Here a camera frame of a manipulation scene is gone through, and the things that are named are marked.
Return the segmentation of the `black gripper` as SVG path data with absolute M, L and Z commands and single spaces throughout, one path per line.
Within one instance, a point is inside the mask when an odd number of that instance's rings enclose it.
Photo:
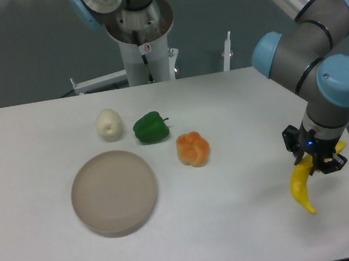
M 301 162 L 305 153 L 313 157 L 315 171 L 320 171 L 325 175 L 340 171 L 347 163 L 343 155 L 334 154 L 335 147 L 340 140 L 339 137 L 329 140 L 317 138 L 315 129 L 306 131 L 303 125 L 299 129 L 293 125 L 287 126 L 282 136 L 287 151 L 295 157 L 295 165 Z

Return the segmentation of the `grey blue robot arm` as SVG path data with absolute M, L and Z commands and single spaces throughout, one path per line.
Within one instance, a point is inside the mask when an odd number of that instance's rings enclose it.
M 310 172 L 339 171 L 347 159 L 338 140 L 349 122 L 349 56 L 331 50 L 349 35 L 349 0 L 272 0 L 297 27 L 271 32 L 254 48 L 251 64 L 262 75 L 306 100 L 301 126 L 283 131 L 296 161 L 312 157 Z M 69 0 L 90 28 L 104 26 L 117 41 L 130 85 L 175 77 L 166 35 L 173 13 L 166 0 Z

